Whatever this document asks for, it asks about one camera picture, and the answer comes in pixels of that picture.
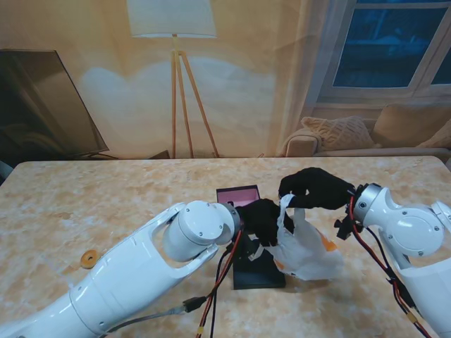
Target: orange logo on bag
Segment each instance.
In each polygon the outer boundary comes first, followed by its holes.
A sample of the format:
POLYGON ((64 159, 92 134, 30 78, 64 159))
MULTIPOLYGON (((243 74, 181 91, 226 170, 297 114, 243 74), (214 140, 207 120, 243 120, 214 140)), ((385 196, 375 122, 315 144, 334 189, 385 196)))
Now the orange logo on bag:
POLYGON ((285 269, 285 266, 282 263, 280 263, 280 262, 278 262, 276 260, 274 260, 274 263, 276 264, 276 266, 277 266, 277 268, 279 270, 284 270, 285 269))
POLYGON ((321 241, 323 242, 323 246, 326 248, 326 251, 334 251, 338 249, 337 244, 329 241, 323 234, 320 233, 319 230, 318 233, 321 236, 321 241))

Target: knit pillow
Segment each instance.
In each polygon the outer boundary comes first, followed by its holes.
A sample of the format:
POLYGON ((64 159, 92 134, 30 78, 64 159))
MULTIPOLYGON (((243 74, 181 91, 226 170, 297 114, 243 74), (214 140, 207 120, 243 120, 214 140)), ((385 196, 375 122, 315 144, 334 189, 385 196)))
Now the knit pillow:
POLYGON ((321 150, 349 150, 374 148, 364 121, 359 116, 325 120, 303 118, 301 123, 321 137, 321 150))
POLYGON ((417 148, 451 148, 451 120, 445 123, 430 139, 417 148))

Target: marble table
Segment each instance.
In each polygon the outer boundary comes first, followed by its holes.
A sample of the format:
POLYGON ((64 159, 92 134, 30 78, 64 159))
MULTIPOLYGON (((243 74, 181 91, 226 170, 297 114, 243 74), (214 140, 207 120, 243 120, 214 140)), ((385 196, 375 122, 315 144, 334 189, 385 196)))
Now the marble table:
MULTIPOLYGON (((311 166, 355 185, 387 186, 400 204, 436 199, 451 204, 451 173, 433 157, 23 163, 0 187, 0 323, 66 293, 68 284, 87 273, 79 267, 86 250, 105 252, 168 206, 216 201, 217 188, 249 184, 259 186, 262 198, 277 200, 280 179, 311 166)), ((342 251, 342 277, 320 282, 287 277, 285 289, 233 291, 228 276, 218 293, 215 337, 420 337, 368 254, 355 239, 335 237, 333 223, 343 215, 343 210, 307 211, 307 219, 342 251)), ((376 249, 369 236, 364 238, 376 249)), ((147 312, 206 294, 219 256, 147 312)), ((446 256, 451 256, 449 241, 438 258, 446 256)), ((112 337, 194 337, 200 316, 194 311, 151 320, 112 337)))

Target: black glove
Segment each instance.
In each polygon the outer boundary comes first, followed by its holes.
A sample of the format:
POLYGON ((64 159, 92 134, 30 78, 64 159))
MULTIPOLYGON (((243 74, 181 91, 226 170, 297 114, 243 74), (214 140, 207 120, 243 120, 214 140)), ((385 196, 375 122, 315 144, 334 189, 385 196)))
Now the black glove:
POLYGON ((306 168, 280 181, 279 196, 293 194, 291 208, 325 208, 336 210, 344 206, 354 192, 354 186, 320 168, 306 168))
MULTIPOLYGON (((244 223, 245 230, 257 236, 262 246, 277 245, 277 218, 280 208, 270 199, 259 199, 246 206, 238 206, 238 213, 244 223)), ((285 214, 285 227, 293 233, 295 225, 285 214)))

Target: beige sofa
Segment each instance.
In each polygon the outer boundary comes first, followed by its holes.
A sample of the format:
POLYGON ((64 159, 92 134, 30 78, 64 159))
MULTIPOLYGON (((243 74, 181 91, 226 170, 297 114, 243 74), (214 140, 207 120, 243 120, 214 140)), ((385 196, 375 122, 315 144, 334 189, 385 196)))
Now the beige sofa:
POLYGON ((390 105, 377 120, 364 124, 378 147, 371 149, 321 150, 321 137, 308 129, 290 135, 279 156, 285 157, 360 157, 360 156, 435 156, 444 163, 451 158, 447 148, 419 148, 451 119, 451 106, 390 105))

